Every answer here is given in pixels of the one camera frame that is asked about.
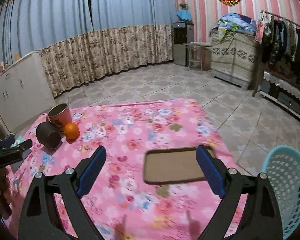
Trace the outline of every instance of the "dark gray mug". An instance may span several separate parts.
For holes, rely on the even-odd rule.
[[[39,143],[53,150],[61,144],[61,135],[50,122],[40,123],[37,127],[36,136]]]

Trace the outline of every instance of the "orange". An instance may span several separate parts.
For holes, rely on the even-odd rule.
[[[80,131],[76,123],[68,123],[63,128],[66,138],[69,140],[75,140],[79,137]]]

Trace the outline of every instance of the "blue gripper pad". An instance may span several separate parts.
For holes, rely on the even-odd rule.
[[[212,192],[222,199],[226,194],[224,181],[219,171],[207,155],[206,149],[199,146],[196,150],[196,158],[210,188],[212,189]]]
[[[79,177],[79,185],[77,189],[77,195],[79,198],[82,198],[90,192],[103,167],[103,164],[106,162],[106,149],[103,146],[98,147],[89,159],[84,159],[82,161],[85,160],[89,162],[89,164]]]

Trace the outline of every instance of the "blue curtain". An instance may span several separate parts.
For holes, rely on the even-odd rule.
[[[174,0],[91,0],[93,30],[171,24]]]
[[[0,62],[92,30],[88,0],[12,0],[0,14]]]

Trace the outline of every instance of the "metal screw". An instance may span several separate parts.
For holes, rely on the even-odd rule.
[[[265,173],[260,173],[260,178],[266,179],[267,177],[268,177],[267,174],[265,174]]]
[[[237,170],[235,168],[230,168],[228,171],[231,175],[237,174]]]
[[[66,169],[66,174],[70,175],[72,173],[74,173],[74,169],[73,168]]]
[[[37,172],[36,174],[35,174],[35,178],[36,179],[40,179],[42,177],[42,172]]]

